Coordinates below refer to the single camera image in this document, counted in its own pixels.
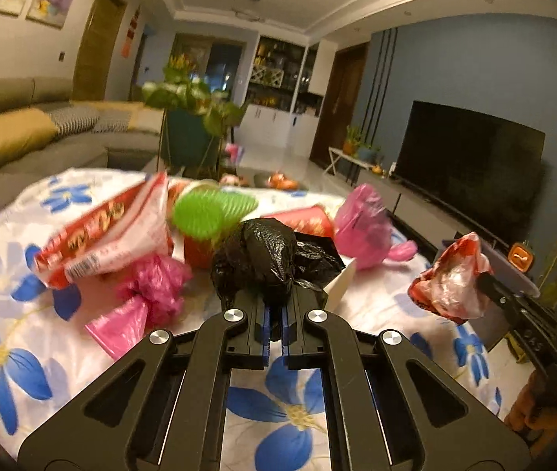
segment houndstooth pillow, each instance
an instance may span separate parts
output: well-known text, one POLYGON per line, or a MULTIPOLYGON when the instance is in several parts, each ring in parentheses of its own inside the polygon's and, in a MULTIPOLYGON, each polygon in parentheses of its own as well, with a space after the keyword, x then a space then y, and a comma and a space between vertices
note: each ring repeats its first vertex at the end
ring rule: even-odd
POLYGON ((90 131, 99 119, 99 111, 87 105, 58 108, 47 114, 58 128, 58 138, 90 131))
POLYGON ((126 132, 131 112, 125 110, 102 110, 91 132, 126 132))

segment tablecloth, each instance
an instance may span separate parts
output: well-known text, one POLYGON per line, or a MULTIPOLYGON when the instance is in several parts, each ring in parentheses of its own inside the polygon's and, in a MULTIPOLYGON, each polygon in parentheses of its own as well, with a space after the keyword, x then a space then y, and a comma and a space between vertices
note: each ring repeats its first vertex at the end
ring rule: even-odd
MULTIPOLYGON (((34 429, 111 365, 84 325, 120 304, 114 279, 88 277, 50 291, 28 266, 67 223, 144 177, 71 169, 33 184, 0 213, 0 444, 12 456, 34 429)), ((248 218, 316 203, 333 215, 343 203, 319 193, 242 191, 259 201, 248 218)), ((393 239, 405 238, 394 232, 393 239)), ((428 265, 416 256, 358 272, 336 312, 357 330, 400 330, 497 414, 500 392, 470 325, 457 327, 421 310, 406 294, 428 265)), ((197 329, 220 311, 208 272, 194 274, 183 313, 168 327, 175 334, 197 329)), ((265 371, 233 371, 227 407, 223 470, 330 469, 320 372, 288 371, 278 342, 271 345, 265 371)))

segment silver screw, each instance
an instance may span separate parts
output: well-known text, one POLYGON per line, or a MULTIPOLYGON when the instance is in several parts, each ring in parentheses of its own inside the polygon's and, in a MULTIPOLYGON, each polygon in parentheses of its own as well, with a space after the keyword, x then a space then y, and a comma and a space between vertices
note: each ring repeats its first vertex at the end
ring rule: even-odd
POLYGON ((324 322, 329 316, 324 310, 311 310, 307 317, 311 322, 324 322))
POLYGON ((239 322, 243 319, 243 312, 239 308, 230 308, 224 312, 224 318, 228 322, 239 322))
POLYGON ((398 345, 403 341, 403 337, 398 331, 390 329, 383 333, 383 341, 388 345, 398 345))
POLYGON ((150 333, 150 341, 154 345, 160 345, 161 343, 165 343, 169 340, 169 333, 162 329, 157 329, 156 331, 152 331, 150 333))

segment gray sofa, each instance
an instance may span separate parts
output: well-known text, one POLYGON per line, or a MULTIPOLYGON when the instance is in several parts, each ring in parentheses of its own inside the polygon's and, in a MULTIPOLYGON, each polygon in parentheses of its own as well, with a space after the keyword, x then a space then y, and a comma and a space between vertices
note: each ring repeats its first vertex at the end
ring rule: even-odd
POLYGON ((141 170, 158 154, 161 110, 71 93, 61 78, 0 80, 0 210, 67 168, 141 170))

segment black tv screen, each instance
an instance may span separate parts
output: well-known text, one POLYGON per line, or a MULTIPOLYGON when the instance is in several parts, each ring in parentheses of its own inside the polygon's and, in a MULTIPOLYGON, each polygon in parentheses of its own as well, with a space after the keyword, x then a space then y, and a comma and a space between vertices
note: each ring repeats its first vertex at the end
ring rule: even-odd
POLYGON ((394 175, 512 245, 529 225, 543 147, 542 131, 414 101, 394 175))

